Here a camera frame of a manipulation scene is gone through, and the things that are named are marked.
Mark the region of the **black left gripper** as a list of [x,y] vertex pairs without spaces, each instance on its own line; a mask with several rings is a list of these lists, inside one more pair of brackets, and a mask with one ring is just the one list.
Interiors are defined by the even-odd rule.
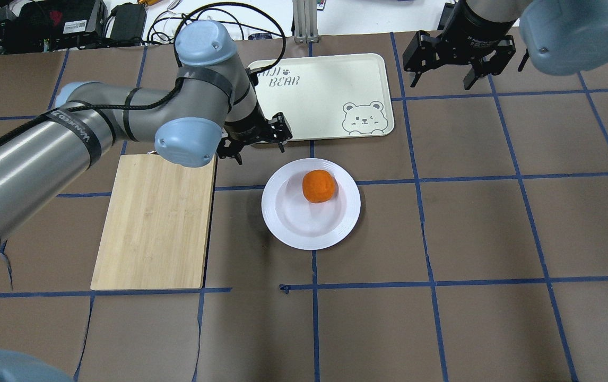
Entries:
[[219,142],[216,155],[219,159],[235,159],[238,165],[243,165],[241,150],[246,146],[270,143],[277,145],[280,152],[285,152],[284,146],[293,138],[282,112],[268,119],[262,109],[253,109],[243,118],[225,121],[224,130],[227,136]]

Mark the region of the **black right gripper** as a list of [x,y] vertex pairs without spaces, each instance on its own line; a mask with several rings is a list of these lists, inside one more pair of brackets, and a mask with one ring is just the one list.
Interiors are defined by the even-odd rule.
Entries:
[[421,76],[443,65],[471,64],[463,79],[470,90],[481,78],[499,75],[517,49],[508,34],[513,21],[494,22],[476,14],[450,14],[437,36],[417,31],[403,52],[403,71],[411,73],[411,88]]

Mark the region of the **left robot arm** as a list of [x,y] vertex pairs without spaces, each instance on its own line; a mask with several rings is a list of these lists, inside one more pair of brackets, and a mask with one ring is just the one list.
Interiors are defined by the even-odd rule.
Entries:
[[246,68],[225,26],[183,22],[168,92],[103,82],[65,85],[53,109],[0,137],[0,248],[118,141],[152,143],[163,159],[199,168],[256,143],[293,135],[282,112],[265,117],[256,87],[272,68]]

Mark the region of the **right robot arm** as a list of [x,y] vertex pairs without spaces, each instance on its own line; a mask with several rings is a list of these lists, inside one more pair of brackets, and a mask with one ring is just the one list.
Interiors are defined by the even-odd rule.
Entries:
[[527,62],[539,72],[567,76],[608,63],[608,1],[457,1],[438,36],[417,31],[403,52],[403,70],[421,75],[445,65],[470,67],[465,90],[499,75],[517,52],[518,23]]

